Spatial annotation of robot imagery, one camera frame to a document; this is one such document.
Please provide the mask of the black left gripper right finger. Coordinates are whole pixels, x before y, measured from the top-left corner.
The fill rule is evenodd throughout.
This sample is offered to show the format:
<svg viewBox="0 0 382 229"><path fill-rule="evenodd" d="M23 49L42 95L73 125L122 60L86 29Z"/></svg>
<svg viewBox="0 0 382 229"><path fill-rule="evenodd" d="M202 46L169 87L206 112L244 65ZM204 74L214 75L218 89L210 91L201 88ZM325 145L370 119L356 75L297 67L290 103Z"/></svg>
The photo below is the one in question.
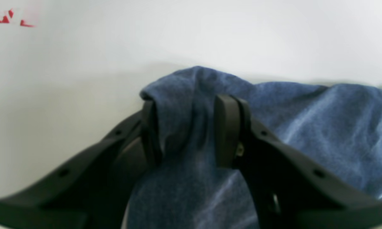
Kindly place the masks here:
<svg viewBox="0 0 382 229"><path fill-rule="evenodd" d="M261 229L382 229L382 201L281 142L245 100L217 95L216 164L240 171Z"/></svg>

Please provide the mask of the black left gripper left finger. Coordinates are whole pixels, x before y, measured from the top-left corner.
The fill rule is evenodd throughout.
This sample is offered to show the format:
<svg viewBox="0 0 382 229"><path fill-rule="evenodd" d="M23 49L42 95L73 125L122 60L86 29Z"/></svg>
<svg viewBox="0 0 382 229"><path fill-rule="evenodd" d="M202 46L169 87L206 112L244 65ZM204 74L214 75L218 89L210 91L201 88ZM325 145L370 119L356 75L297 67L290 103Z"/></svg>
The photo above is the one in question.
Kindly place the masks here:
<svg viewBox="0 0 382 229"><path fill-rule="evenodd" d="M162 160L156 103L128 117L101 141L44 178L0 199L11 229L120 229L136 183Z"/></svg>

